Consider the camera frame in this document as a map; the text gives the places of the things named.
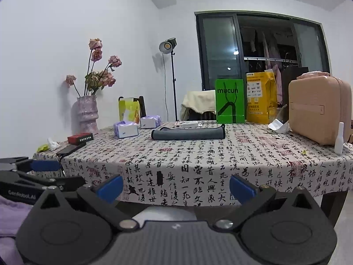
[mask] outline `vase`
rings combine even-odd
[[[98,133],[98,109],[96,96],[83,96],[77,98],[78,121],[82,133]]]

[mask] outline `black smartphone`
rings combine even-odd
[[[81,147],[83,147],[83,146],[85,146],[86,145],[86,143],[85,142],[83,142],[83,143],[80,143],[79,145],[74,145],[74,144],[70,144],[70,145],[68,145],[67,147],[65,147],[65,148],[63,148],[61,151],[58,151],[57,153],[56,153],[56,155],[57,156],[67,156],[67,155],[69,155],[69,154],[71,154],[71,153],[73,153],[73,152],[75,152],[75,151],[77,151],[77,149],[79,149],[79,148],[81,148]]]

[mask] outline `gray ribbed panel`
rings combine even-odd
[[[211,230],[205,221],[148,221],[121,234],[92,265],[260,265],[232,234]]]

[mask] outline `white bottle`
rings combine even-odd
[[[340,122],[338,126],[338,134],[335,142],[335,153],[337,154],[342,154],[343,151],[343,129],[345,127],[345,124]]]

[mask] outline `purple tissue package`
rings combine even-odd
[[[161,125],[161,117],[158,115],[149,115],[148,117],[140,118],[142,129],[155,129]]]
[[[137,124],[132,121],[120,121],[113,125],[114,133],[118,138],[138,135]]]

